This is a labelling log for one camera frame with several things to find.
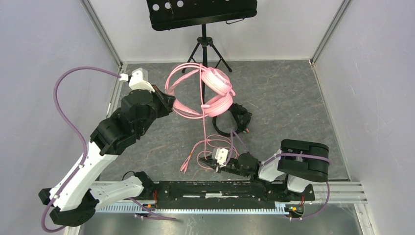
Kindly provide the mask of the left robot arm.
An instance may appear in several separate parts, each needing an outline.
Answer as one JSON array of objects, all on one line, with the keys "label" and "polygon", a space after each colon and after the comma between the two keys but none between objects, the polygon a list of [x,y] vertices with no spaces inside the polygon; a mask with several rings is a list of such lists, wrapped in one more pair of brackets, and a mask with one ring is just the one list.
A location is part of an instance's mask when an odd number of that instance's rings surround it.
[{"label": "left robot arm", "polygon": [[204,118],[210,115],[211,107],[212,103],[203,104],[202,111],[196,112],[175,98],[173,88],[162,92],[152,85],[130,91],[121,106],[98,124],[90,141],[82,143],[82,155],[61,182],[39,192],[46,206],[41,221],[50,217],[59,231],[86,223],[98,210],[120,200],[149,199],[156,189],[145,172],[103,189],[92,189],[92,184],[110,163],[146,134],[155,120],[171,112],[189,119]]}]

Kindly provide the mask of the pink headphones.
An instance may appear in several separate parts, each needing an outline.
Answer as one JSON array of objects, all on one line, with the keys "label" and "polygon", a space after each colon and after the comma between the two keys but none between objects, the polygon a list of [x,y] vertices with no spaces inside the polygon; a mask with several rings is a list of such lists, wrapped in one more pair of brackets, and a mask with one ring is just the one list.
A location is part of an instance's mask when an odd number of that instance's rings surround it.
[{"label": "pink headphones", "polygon": [[[192,69],[192,71],[181,75],[171,84],[170,80],[173,75],[183,69]],[[174,96],[176,87],[195,74],[199,77],[201,112],[187,107],[178,99],[173,103],[173,111],[188,119],[212,118],[224,113],[233,104],[235,91],[229,77],[220,69],[193,62],[180,64],[167,77],[165,93]]]}]

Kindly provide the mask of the black headphones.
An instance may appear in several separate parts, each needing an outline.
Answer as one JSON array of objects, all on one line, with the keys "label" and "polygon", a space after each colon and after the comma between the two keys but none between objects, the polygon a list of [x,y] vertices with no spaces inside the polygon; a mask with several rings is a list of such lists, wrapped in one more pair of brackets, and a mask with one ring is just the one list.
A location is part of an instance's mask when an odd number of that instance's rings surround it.
[{"label": "black headphones", "polygon": [[[246,108],[244,108],[242,105],[233,103],[229,108],[228,111],[230,111],[235,123],[236,123],[236,130],[235,133],[239,134],[241,132],[249,132],[248,125],[250,124],[252,120],[252,113],[249,112]],[[223,137],[230,137],[231,133],[226,133],[221,131],[217,126],[217,117],[212,118],[212,125],[215,129],[215,131],[223,136]]]}]

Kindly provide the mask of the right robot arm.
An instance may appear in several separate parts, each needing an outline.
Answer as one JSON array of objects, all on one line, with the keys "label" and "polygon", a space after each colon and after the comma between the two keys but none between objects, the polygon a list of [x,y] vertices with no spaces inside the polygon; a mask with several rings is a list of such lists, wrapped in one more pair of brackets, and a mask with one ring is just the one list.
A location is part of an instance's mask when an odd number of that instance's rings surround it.
[{"label": "right robot arm", "polygon": [[279,150],[264,161],[249,152],[232,158],[230,151],[216,148],[206,162],[217,173],[222,171],[261,183],[271,183],[279,176],[286,176],[283,195],[297,199],[312,182],[328,181],[329,147],[323,143],[284,139]]}]

